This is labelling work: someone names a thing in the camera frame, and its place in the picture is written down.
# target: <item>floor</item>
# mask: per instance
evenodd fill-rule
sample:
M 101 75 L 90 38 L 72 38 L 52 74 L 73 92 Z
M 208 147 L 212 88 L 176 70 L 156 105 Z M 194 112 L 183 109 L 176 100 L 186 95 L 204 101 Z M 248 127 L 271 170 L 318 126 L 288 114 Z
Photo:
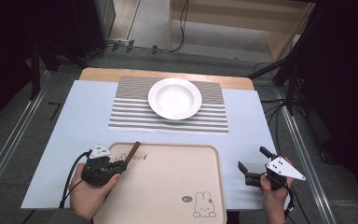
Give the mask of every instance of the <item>floor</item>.
M 135 40 L 134 46 L 151 48 L 157 45 L 161 49 L 168 47 L 166 30 L 161 28 L 167 22 L 163 19 L 165 15 L 152 13 L 157 7 L 166 7 L 166 1 L 144 0 L 138 5 L 138 1 L 135 0 L 115 0 L 115 4 L 117 23 L 111 41 L 127 43 L 128 40 Z M 129 18 L 134 18 L 132 29 L 120 31 L 117 27 L 122 20 L 121 11 L 130 12 Z M 123 21 L 131 26 L 129 20 Z M 179 30 L 174 29 L 172 45 L 177 44 L 179 40 Z M 258 31 L 234 30 L 189 22 L 186 26 L 185 46 L 179 52 L 159 52 L 152 55 L 149 49 L 134 49 L 131 53 L 126 53 L 126 48 L 120 47 L 116 51 L 107 50 L 96 55 L 90 59 L 89 64 L 106 68 L 243 77 L 270 62 L 271 57 L 264 36 Z M 4 154 L 7 154 L 6 160 L 2 160 L 1 163 L 6 169 L 0 174 L 0 223 L 19 223 L 30 214 L 31 211 L 20 209 L 21 202 L 59 116 L 59 112 L 54 116 L 57 109 L 55 104 L 65 102 L 67 93 L 80 72 L 81 69 L 71 63 L 63 64 L 57 73 L 47 72 L 42 79 L 45 85 L 39 101 L 28 101 L 31 87 L 27 86 L 0 113 L 0 152 L 5 148 L 11 150 L 4 151 Z M 262 101 L 282 98 L 280 94 L 285 91 L 285 87 L 277 89 L 271 82 L 275 73 L 276 71 L 273 71 L 254 80 L 255 89 Z M 276 104 L 265 103 L 263 107 L 267 111 Z M 16 124 L 23 119 L 24 110 L 33 106 L 34 108 L 29 109 L 32 116 L 24 121 L 21 134 L 10 135 L 13 130 L 18 129 Z M 295 167 L 304 173 L 308 168 L 301 158 L 301 150 L 305 150 L 316 174 L 317 181 L 296 183 L 298 199 L 297 207 L 291 215 L 293 223 L 307 223 L 304 214 L 310 223 L 358 223 L 358 187 L 354 176 L 344 167 L 327 164 L 321 159 L 319 144 L 306 118 L 302 116 L 300 106 L 296 107 L 294 117 L 287 116 L 285 110 L 269 116 L 272 111 L 273 109 L 266 112 L 266 117 L 267 121 L 272 118 L 269 127 L 276 147 L 282 150 L 283 155 L 291 158 Z M 290 124 L 293 120 L 299 135 L 291 129 Z M 312 186 L 314 184 L 320 184 L 322 191 L 315 191 L 315 187 Z M 325 196 L 328 211 L 323 211 L 319 206 L 320 202 L 315 201 L 320 199 L 315 195 L 321 193 Z M 44 223 L 52 212 L 36 211 L 27 223 Z M 262 211 L 241 211 L 240 218 L 241 223 L 266 223 Z

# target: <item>striped placemat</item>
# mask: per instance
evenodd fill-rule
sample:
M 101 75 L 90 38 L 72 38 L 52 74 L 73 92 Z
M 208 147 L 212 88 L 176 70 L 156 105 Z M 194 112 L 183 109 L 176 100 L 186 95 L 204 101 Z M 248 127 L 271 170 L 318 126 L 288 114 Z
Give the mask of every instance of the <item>striped placemat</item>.
M 170 120 L 150 107 L 150 88 L 162 78 L 123 77 L 117 86 L 108 130 L 163 133 L 228 134 L 223 93 L 218 83 L 192 81 L 200 90 L 202 105 L 191 118 Z

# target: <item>white table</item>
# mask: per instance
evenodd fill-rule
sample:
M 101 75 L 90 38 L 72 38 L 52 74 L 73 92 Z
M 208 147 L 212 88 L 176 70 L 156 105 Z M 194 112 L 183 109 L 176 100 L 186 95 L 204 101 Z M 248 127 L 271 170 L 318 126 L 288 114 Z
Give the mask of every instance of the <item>white table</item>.
M 220 156 L 226 209 L 262 208 L 262 194 L 245 186 L 237 168 L 241 161 L 252 173 L 265 172 L 269 159 L 258 149 L 263 146 L 276 153 L 256 91 L 223 88 L 229 135 L 215 136 L 108 131 L 116 90 L 116 82 L 75 81 L 21 208 L 57 208 L 70 168 L 82 152 L 97 144 L 135 141 L 215 147 Z

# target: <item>hand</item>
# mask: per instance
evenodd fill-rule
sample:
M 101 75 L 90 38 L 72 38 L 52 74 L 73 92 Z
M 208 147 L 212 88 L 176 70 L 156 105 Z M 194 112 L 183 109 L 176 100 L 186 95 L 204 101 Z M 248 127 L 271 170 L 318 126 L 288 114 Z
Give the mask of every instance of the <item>hand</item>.
M 69 189 L 72 189 L 80 180 L 83 172 L 84 163 L 79 163 L 76 167 L 74 178 L 72 178 Z M 98 213 L 106 195 L 115 187 L 120 178 L 120 174 L 114 175 L 109 182 L 103 186 L 92 186 L 82 181 L 71 192 L 71 209 L 72 211 L 91 221 Z
M 286 183 L 288 188 L 291 188 L 293 180 L 294 179 L 292 177 L 287 177 Z M 265 175 L 262 175 L 260 177 L 260 182 L 261 189 L 264 192 L 263 207 L 264 211 L 266 212 L 268 223 L 285 223 L 283 207 L 288 194 L 287 189 L 280 188 L 275 191 L 271 190 L 271 183 Z

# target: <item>white plate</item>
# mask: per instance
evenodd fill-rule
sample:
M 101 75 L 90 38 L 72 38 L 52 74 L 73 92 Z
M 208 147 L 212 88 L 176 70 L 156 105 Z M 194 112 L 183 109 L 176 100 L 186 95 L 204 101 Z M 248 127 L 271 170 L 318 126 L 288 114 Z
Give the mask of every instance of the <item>white plate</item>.
M 202 97 L 193 83 L 170 77 L 152 86 L 148 101 L 152 109 L 165 119 L 187 119 L 199 111 Z

